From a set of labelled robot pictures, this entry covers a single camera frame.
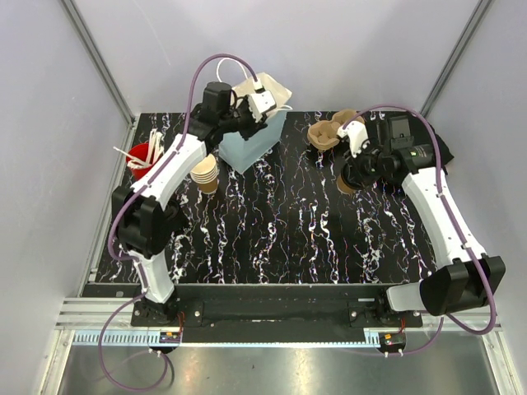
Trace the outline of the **light blue paper bag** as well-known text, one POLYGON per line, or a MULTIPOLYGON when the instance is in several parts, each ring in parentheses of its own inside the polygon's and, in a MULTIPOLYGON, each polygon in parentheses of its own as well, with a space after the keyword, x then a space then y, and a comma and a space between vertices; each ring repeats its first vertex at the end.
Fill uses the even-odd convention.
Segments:
POLYGON ((292 92, 266 72, 256 77, 273 97, 275 107, 263 114, 252 125, 246 124, 241 131, 226 133, 219 144, 219 156, 238 174, 243 174, 267 151, 280 141, 292 92))

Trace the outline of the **single brown paper cup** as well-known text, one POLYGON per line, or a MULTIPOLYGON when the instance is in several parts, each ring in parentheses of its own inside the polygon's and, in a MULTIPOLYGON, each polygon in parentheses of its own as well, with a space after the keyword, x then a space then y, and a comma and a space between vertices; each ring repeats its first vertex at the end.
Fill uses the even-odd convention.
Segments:
POLYGON ((348 186, 343 181, 343 178, 341 176, 338 176, 336 184, 337 184, 338 191, 342 194, 353 195, 356 192, 354 188, 348 186))

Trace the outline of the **stack of paper cups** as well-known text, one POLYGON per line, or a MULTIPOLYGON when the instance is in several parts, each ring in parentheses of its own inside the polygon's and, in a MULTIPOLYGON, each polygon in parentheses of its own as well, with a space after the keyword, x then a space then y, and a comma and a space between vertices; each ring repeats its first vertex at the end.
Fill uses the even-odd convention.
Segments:
POLYGON ((216 157, 209 154, 196 164, 190 171, 191 179, 196 183, 198 189, 205 194, 217 191, 219 168, 216 157))

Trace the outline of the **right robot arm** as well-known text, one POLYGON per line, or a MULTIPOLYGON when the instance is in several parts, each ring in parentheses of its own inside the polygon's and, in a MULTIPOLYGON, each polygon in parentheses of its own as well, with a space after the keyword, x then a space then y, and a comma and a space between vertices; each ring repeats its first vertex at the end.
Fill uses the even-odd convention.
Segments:
POLYGON ((388 327, 410 310, 441 316, 488 305, 505 263, 487 254, 461 216, 446 184, 437 140, 416 144, 407 115, 385 120, 375 139, 358 120, 347 121, 338 136, 347 138, 350 148, 339 187, 354 193, 378 179, 400 185, 435 254, 437 269, 429 277, 387 289, 385 299, 374 305, 376 321, 388 327))

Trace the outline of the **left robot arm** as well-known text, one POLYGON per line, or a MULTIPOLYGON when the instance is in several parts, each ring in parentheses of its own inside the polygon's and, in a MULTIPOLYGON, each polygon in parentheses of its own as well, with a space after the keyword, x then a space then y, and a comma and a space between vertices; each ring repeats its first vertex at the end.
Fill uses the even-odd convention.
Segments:
POLYGON ((131 187, 117 187, 112 193, 108 242, 119 242, 122 258, 131 260, 138 272, 141 291, 135 305, 161 326, 172 324, 178 315, 165 247, 172 234, 188 224, 175 191, 225 134, 237 132, 248 140, 266 128, 276 101, 261 82, 253 86, 253 93, 238 97, 227 83, 208 83, 201 103, 188 111, 182 132, 162 158, 131 187))

